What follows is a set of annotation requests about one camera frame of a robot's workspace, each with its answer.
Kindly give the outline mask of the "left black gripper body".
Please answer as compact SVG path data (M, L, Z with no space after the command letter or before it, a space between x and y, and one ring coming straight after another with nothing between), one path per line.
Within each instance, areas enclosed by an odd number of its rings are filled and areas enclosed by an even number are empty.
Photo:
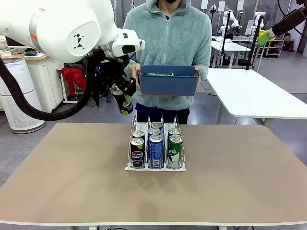
M124 68L128 64L128 55L120 57L107 57L105 54L101 55L99 63L99 74L102 82L106 86L117 85L121 86L126 81L124 76Z

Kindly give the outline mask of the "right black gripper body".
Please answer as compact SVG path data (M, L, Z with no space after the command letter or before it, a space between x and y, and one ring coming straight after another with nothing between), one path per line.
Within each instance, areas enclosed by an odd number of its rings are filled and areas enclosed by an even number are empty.
M276 36L280 36L301 24L307 18L307 9L299 8L285 15L277 24L272 27Z

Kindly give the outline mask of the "person's right hand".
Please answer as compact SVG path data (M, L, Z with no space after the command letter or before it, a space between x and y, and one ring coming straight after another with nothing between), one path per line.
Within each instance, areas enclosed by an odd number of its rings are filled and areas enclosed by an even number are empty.
M141 70L140 64L139 63L131 64L131 65L129 65L128 70L129 70L129 73L132 75L132 77L136 81L138 81L138 79L139 79L139 72Z

